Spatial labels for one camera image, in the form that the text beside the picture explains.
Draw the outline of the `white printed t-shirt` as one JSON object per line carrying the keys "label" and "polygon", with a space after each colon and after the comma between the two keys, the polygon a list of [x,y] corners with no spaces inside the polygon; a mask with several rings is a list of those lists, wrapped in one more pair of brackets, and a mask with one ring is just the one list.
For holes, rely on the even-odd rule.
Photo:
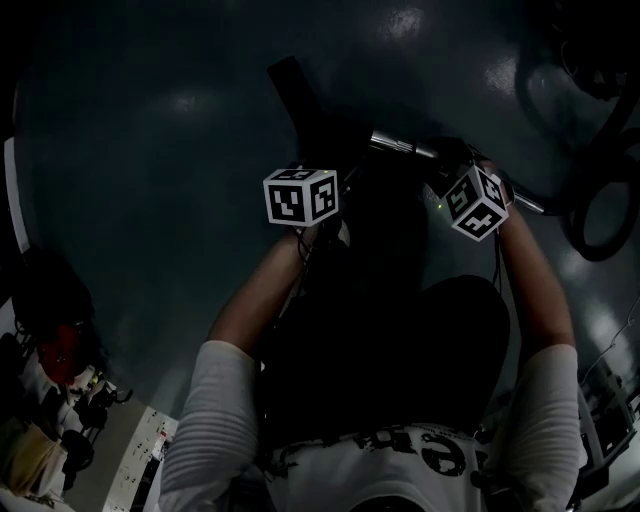
{"label": "white printed t-shirt", "polygon": [[488,445],[435,424],[299,442],[270,453],[265,498],[233,491],[257,467],[253,360],[205,343],[164,460],[159,512],[565,512],[581,450],[577,354],[560,344],[524,366]]}

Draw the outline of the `yellow folded cloth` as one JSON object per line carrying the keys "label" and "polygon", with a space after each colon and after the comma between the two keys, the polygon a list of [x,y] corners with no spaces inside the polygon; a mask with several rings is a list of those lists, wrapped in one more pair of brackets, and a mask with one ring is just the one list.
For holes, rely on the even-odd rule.
{"label": "yellow folded cloth", "polygon": [[61,442],[33,423],[13,417],[0,426],[0,486],[16,496],[45,494],[66,456]]}

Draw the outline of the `person's right forearm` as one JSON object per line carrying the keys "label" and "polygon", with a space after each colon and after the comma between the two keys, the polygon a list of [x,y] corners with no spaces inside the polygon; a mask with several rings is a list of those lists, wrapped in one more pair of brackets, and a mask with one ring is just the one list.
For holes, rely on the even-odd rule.
{"label": "person's right forearm", "polygon": [[504,258],[521,333],[521,365],[555,345],[575,345],[569,306],[525,219],[507,198],[508,218],[499,227]]}

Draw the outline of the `person's left forearm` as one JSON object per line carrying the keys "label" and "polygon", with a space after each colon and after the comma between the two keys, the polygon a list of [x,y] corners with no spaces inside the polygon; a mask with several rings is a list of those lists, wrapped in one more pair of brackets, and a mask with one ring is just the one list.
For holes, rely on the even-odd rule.
{"label": "person's left forearm", "polygon": [[209,329],[206,341],[221,341],[251,355],[303,270],[298,237],[287,233],[231,296]]}

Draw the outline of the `red cloth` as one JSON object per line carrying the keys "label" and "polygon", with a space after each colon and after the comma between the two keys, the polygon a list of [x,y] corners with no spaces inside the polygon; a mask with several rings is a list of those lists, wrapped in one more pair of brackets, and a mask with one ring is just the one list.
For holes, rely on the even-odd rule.
{"label": "red cloth", "polygon": [[58,325],[37,346],[39,363],[47,377],[59,385],[72,385],[86,368],[80,331],[75,326]]}

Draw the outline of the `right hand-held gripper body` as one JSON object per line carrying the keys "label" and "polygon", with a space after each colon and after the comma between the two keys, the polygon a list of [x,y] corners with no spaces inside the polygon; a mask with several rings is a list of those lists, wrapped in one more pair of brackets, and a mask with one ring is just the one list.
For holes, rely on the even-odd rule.
{"label": "right hand-held gripper body", "polygon": [[439,210],[452,229],[471,240],[484,240],[509,216],[500,178],[484,168],[488,158],[461,139],[437,137],[432,143]]}

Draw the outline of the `white framed glass panel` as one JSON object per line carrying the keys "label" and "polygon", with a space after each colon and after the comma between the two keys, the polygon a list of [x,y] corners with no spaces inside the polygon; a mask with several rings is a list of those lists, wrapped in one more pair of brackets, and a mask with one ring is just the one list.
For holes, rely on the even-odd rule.
{"label": "white framed glass panel", "polygon": [[14,137],[11,137],[4,142],[4,164],[9,211],[13,224],[13,230],[20,253],[23,254],[30,248],[30,241],[26,232],[20,204],[17,168],[15,162]]}

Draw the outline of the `black trousers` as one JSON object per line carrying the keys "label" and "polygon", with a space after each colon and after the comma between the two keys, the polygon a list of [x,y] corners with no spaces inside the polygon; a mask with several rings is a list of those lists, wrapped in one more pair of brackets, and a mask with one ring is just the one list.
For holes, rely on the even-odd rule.
{"label": "black trousers", "polygon": [[416,180],[370,174],[348,248],[318,255],[306,293],[264,342],[257,386],[273,448],[434,423],[472,433],[505,359],[510,319],[487,279],[421,285],[427,212]]}

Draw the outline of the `vacuum wand with floor nozzle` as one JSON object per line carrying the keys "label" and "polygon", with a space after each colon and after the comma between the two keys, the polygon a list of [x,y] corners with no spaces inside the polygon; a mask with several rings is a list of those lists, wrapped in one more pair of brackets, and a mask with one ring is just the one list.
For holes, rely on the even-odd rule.
{"label": "vacuum wand with floor nozzle", "polygon": [[484,159],[475,147],[455,137],[432,137],[426,141],[413,141],[374,130],[369,146],[408,155],[422,170],[425,182],[438,197],[442,197],[455,181],[462,177],[464,166],[481,166],[481,160]]}

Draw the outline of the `cluttered white equipment desk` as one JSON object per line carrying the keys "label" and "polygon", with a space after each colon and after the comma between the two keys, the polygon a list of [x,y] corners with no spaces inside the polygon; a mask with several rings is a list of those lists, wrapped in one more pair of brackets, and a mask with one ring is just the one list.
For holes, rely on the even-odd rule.
{"label": "cluttered white equipment desk", "polygon": [[584,455],[573,503],[581,503],[606,487],[610,466],[637,433],[621,378],[600,364],[585,374],[578,404]]}

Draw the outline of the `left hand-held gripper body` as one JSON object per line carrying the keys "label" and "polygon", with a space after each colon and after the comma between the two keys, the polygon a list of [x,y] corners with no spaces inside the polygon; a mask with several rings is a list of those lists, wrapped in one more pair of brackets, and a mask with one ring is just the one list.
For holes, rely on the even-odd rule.
{"label": "left hand-held gripper body", "polygon": [[268,220],[314,226],[338,209],[337,173],[323,169],[277,169],[263,180]]}

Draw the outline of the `white perforated board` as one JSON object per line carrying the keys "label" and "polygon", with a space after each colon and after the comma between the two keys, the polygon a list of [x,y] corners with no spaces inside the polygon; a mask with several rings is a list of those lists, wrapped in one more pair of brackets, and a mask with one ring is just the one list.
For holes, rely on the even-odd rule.
{"label": "white perforated board", "polygon": [[157,512],[163,460],[178,421],[147,407],[119,464],[102,512]]}

